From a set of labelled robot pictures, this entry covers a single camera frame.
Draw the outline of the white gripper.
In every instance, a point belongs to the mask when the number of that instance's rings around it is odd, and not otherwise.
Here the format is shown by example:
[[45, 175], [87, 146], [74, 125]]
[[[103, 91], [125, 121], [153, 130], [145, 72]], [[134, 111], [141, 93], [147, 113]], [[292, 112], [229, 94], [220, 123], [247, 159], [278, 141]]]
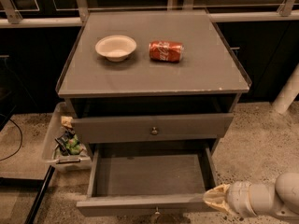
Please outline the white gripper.
[[249, 187], [250, 182], [221, 184], [206, 191], [203, 200], [209, 207], [225, 214], [229, 214], [231, 209], [240, 217], [250, 217]]

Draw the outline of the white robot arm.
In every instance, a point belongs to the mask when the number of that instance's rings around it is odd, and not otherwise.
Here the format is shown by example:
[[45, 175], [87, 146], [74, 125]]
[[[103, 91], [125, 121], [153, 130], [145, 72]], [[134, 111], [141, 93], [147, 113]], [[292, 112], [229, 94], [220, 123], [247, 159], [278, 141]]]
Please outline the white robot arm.
[[205, 203], [235, 217], [269, 216], [298, 224], [299, 65], [271, 104], [239, 105], [216, 151], [217, 167], [229, 173], [204, 195]]

